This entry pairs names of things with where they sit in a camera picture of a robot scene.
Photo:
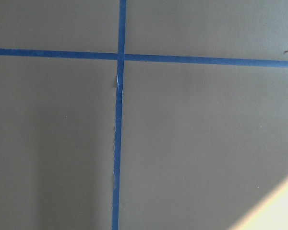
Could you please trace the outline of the long horizontal blue tape line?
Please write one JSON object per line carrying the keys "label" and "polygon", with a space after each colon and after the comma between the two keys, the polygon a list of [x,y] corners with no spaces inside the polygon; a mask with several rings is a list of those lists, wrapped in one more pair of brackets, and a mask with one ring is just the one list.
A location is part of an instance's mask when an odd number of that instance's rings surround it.
{"label": "long horizontal blue tape line", "polygon": [[[0,56],[117,60],[119,57],[119,54],[98,53],[98,52],[80,52],[80,51],[54,51],[54,50],[0,48]],[[288,68],[288,61],[281,61],[281,60],[220,58],[220,57],[218,58],[217,57],[187,57],[187,56],[166,56],[166,55],[145,55],[145,54],[124,54],[122,57],[123,57],[123,60],[125,61]]]}

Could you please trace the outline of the long vertical blue tape line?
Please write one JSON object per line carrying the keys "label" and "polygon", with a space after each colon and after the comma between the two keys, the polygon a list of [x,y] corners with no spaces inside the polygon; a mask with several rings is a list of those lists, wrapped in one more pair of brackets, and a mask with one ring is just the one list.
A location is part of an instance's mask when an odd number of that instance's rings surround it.
{"label": "long vertical blue tape line", "polygon": [[113,158],[113,193],[112,193],[112,222],[113,230],[119,229],[120,207],[120,160],[121,160],[121,132],[123,111],[123,82],[125,61],[125,30],[126,30],[127,1],[121,0],[119,4],[119,30],[117,52],[117,88],[116,88],[116,111],[115,111],[115,136]]}

